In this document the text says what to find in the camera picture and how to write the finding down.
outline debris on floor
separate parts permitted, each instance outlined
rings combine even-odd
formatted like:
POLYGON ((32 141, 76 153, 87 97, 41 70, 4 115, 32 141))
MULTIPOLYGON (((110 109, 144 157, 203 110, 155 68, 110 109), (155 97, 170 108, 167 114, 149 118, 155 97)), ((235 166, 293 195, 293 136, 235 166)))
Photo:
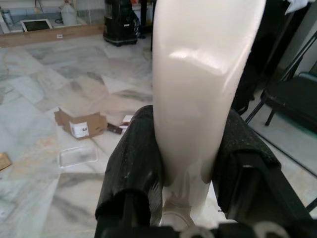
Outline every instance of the debris on floor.
POLYGON ((125 132, 128 129, 130 122, 132 120, 132 117, 133 115, 126 115, 124 119, 122 120, 120 128, 122 129, 123 132, 125 132))
POLYGON ((100 113, 72 117, 59 108, 59 111, 54 114, 57 125, 62 126, 65 131, 78 140, 101 135, 104 130, 109 130, 117 134, 122 133, 121 128, 107 123, 106 117, 100 115, 100 113))
POLYGON ((6 153, 0 153, 0 171, 12 165, 6 153))

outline cardboard piece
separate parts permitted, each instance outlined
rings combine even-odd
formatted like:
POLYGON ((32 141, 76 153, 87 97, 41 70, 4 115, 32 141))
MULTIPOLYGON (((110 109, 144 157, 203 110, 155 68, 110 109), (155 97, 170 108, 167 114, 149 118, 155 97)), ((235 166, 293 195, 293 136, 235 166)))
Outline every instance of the cardboard piece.
POLYGON ((6 153, 0 153, 0 171, 12 165, 6 153))
POLYGON ((100 113, 74 118, 59 108, 54 114, 57 125, 61 125, 78 140, 101 135, 108 128, 106 117, 100 113))

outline open cardboard box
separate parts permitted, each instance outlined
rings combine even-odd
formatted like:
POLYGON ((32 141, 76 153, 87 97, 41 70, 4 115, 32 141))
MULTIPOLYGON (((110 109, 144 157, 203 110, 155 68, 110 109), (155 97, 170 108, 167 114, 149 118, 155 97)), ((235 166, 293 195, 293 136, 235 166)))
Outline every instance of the open cardboard box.
POLYGON ((121 128, 109 124, 106 117, 100 115, 100 113, 72 117, 59 108, 59 111, 55 112, 54 115, 57 125, 62 126, 65 131, 78 140, 101 135, 104 130, 109 130, 117 134, 122 133, 121 128))

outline black plastic part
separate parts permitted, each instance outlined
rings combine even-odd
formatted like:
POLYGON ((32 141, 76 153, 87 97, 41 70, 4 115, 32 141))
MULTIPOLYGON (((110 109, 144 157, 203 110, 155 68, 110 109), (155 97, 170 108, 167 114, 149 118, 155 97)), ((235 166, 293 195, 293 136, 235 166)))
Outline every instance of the black plastic part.
POLYGON ((268 220, 289 225, 311 219, 269 148, 230 112, 212 182, 228 219, 252 225, 268 220))
POLYGON ((244 224, 220 224, 214 231, 217 238, 255 238, 253 229, 244 224))
POLYGON ((296 238, 316 238, 317 220, 300 221, 287 228, 288 233, 296 238))
POLYGON ((153 107, 138 110, 105 173, 96 219, 124 217, 127 195, 140 226, 158 225, 162 214, 163 165, 155 139, 153 107))
POLYGON ((101 238, 179 238, 171 227, 109 228, 101 238))

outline white marble tile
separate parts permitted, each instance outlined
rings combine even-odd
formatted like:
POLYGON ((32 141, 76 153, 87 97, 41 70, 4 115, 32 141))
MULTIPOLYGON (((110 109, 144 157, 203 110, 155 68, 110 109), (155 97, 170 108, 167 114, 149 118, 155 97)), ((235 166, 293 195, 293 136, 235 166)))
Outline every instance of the white marble tile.
POLYGON ((94 105, 107 97, 106 87, 87 75, 74 79, 52 94, 59 106, 66 109, 73 117, 99 112, 94 105))
POLYGON ((57 179, 0 181, 0 237, 39 238, 56 185, 57 179))
POLYGON ((110 94, 90 107, 90 113, 101 112, 107 116, 108 122, 120 125, 126 115, 134 115, 141 107, 149 103, 131 98, 110 94))
POLYGON ((40 85, 29 76, 13 79, 10 84, 32 104, 38 103, 44 98, 40 85))
POLYGON ((44 65, 74 64, 80 60, 97 60, 105 58, 106 54, 98 46, 85 47, 59 47, 54 48, 34 48, 27 50, 34 58, 44 65))
POLYGON ((28 101, 36 104, 63 87, 68 80, 54 70, 46 68, 29 76, 13 79, 9 83, 28 101))
POLYGON ((42 234, 41 238, 93 238, 95 230, 42 234))
POLYGON ((13 162, 55 132, 54 123, 24 98, 0 106, 0 151, 13 162))
POLYGON ((105 83, 105 86, 107 87, 107 90, 109 93, 115 93, 123 90, 127 90, 130 88, 133 88, 134 85, 130 83, 126 83, 120 80, 112 79, 107 76, 102 75, 102 79, 105 83))
POLYGON ((61 174, 42 237, 93 231, 104 174, 61 174))
POLYGON ((110 43, 105 44, 105 53, 109 58, 130 58, 133 57, 131 48, 137 47, 137 46, 123 46, 123 47, 117 47, 110 43))
POLYGON ((12 86, 8 84, 3 85, 2 89, 3 96, 2 100, 0 96, 0 105, 11 102, 12 100, 17 99, 21 96, 17 90, 15 90, 12 86))
POLYGON ((21 47, 0 49, 0 81, 29 75, 42 67, 21 47))
POLYGON ((106 156, 110 157, 122 136, 123 134, 118 135, 110 131, 105 131, 102 135, 93 137, 92 141, 97 144, 106 156))

